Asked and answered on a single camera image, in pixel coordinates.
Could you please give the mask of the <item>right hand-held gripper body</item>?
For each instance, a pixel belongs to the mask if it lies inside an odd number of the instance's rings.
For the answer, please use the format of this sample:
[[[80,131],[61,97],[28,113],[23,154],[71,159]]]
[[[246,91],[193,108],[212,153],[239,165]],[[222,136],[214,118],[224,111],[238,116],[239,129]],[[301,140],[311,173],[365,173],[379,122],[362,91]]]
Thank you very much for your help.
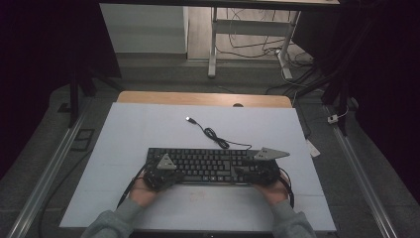
[[[253,168],[246,172],[246,182],[270,185],[278,180],[284,181],[276,160],[288,156],[288,152],[262,147],[246,159],[248,165]]]

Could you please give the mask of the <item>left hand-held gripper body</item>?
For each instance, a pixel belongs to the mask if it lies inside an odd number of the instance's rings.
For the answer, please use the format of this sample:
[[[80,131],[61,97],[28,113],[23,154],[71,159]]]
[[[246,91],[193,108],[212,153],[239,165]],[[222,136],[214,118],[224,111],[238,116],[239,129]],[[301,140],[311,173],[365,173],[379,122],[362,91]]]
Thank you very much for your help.
[[[175,172],[177,166],[168,154],[164,154],[147,163],[143,179],[151,190],[162,191],[172,186]]]

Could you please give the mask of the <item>black keyboard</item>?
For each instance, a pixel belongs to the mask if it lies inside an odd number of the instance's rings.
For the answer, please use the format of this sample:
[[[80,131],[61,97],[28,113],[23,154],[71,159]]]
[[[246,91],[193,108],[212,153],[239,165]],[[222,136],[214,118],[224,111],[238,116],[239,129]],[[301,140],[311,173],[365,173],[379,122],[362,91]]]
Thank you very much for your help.
[[[168,154],[177,171],[185,174],[183,184],[247,184],[246,175],[234,167],[249,167],[246,159],[256,150],[149,148],[147,162]]]

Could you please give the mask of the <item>person's left hand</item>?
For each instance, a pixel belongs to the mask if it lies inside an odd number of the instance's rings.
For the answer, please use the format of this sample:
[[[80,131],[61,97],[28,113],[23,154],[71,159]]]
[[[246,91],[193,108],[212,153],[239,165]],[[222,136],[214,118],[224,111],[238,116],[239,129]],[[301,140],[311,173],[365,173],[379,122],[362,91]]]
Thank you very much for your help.
[[[147,207],[154,202],[158,194],[150,190],[142,178],[135,181],[130,190],[129,198],[141,207]]]

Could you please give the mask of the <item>white table mat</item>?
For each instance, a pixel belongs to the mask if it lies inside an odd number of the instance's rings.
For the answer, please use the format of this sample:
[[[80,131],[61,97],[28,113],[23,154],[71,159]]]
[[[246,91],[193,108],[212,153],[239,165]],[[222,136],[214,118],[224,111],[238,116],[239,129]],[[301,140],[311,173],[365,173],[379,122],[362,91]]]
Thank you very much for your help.
[[[215,148],[203,128],[230,140],[234,148],[286,152],[278,160],[292,181],[295,211],[316,231],[333,231],[323,188],[294,109],[182,106],[138,103],[112,105],[61,226],[84,228],[117,206],[146,161],[150,148]],[[272,214],[250,186],[179,184],[161,194],[135,223],[140,230],[268,232]]]

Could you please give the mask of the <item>white paper tag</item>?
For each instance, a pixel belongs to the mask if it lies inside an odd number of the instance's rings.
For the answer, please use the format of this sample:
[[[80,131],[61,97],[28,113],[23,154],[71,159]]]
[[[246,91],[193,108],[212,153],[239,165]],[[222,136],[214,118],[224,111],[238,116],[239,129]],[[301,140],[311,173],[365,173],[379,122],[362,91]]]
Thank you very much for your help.
[[[312,158],[316,158],[321,155],[319,150],[309,140],[306,141],[306,144],[308,146],[309,153]]]

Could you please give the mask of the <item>black metal stand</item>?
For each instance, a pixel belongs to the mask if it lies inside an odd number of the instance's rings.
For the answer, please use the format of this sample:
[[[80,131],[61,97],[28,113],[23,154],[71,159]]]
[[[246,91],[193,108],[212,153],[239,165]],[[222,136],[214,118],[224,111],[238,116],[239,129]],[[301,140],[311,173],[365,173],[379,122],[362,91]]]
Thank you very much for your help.
[[[346,115],[348,113],[349,80],[345,76],[345,70],[339,67],[323,79],[309,84],[304,89],[298,90],[297,97],[308,94],[327,84],[327,88],[321,96],[321,101],[325,105],[332,105],[336,99],[339,99],[338,128],[344,136],[347,136]]]
[[[96,95],[97,89],[93,83],[94,78],[99,79],[118,92],[125,91],[122,85],[93,67],[75,69],[68,75],[69,102],[67,104],[61,104],[58,109],[59,112],[69,113],[69,128],[75,125],[79,117],[79,89],[82,90],[85,96],[93,97]]]

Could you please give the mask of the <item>white cabinet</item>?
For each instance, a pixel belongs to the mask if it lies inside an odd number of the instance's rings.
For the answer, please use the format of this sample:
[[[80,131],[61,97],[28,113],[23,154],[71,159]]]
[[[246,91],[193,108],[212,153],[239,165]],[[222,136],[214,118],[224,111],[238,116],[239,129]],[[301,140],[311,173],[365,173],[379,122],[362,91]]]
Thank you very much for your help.
[[[187,7],[101,3],[100,8],[116,53],[187,53]]]

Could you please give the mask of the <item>dark curtain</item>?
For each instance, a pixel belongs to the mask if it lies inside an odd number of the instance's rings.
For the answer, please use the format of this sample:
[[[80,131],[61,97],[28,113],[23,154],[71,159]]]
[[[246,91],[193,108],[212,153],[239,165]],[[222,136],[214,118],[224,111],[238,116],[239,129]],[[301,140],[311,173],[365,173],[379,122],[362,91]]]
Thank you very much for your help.
[[[420,0],[340,0],[300,14],[293,42],[333,76],[323,96],[356,118],[420,203]]]
[[[74,78],[121,75],[100,0],[0,0],[0,179]]]

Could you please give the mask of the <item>aluminium rail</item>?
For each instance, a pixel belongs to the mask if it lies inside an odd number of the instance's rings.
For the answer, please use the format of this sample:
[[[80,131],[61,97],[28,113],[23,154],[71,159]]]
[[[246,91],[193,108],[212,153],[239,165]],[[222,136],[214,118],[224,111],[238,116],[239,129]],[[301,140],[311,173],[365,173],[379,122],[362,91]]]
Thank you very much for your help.
[[[32,193],[19,213],[6,238],[25,238],[70,149],[71,143],[85,119],[85,116],[86,110],[83,109],[79,113],[79,116],[74,121],[73,125],[65,131],[63,138],[59,140],[56,150],[53,152],[45,170],[37,181]]]
[[[359,157],[357,156],[349,138],[345,136],[337,122],[331,123],[327,117],[328,124],[333,128],[338,143],[348,161],[353,175],[362,191],[365,201],[371,210],[371,214],[378,226],[383,238],[398,238],[397,232],[375,190],[373,189],[368,175],[366,174]]]

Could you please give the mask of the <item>white desk frame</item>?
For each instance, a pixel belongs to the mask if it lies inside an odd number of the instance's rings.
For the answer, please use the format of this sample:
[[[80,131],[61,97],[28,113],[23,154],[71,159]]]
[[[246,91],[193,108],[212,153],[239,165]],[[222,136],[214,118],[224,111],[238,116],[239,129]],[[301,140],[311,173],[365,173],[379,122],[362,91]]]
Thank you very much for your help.
[[[300,15],[299,11],[291,11],[290,19],[286,22],[218,19],[218,8],[214,7],[212,11],[211,45],[208,64],[209,78],[214,78],[216,75],[217,36],[231,34],[240,36],[281,37],[283,39],[281,49],[275,50],[274,55],[280,64],[281,76],[284,79],[292,78],[285,56],[297,26]]]

